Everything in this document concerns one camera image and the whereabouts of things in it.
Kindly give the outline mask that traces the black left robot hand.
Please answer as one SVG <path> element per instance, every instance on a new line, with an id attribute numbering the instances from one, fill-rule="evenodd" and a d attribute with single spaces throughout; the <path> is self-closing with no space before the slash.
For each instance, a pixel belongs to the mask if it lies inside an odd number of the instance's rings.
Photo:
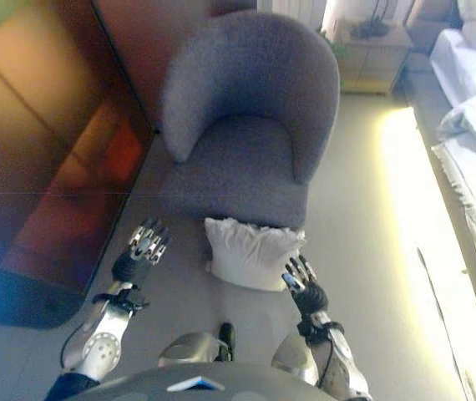
<path id="1" fill-rule="evenodd" d="M 151 268 L 160 262 L 169 243 L 169 229 L 160 219 L 144 219 L 134 229 L 124 250 L 114 262 L 113 280 L 141 288 Z"/>

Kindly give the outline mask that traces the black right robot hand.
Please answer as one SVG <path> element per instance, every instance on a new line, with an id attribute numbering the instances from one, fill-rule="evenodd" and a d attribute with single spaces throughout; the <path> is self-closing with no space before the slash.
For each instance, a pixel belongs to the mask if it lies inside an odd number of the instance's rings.
<path id="1" fill-rule="evenodd" d="M 302 318 L 318 312 L 326 312 L 327 295 L 320 286 L 317 274 L 309 261 L 301 254 L 290 257 L 281 278 L 286 284 Z"/>

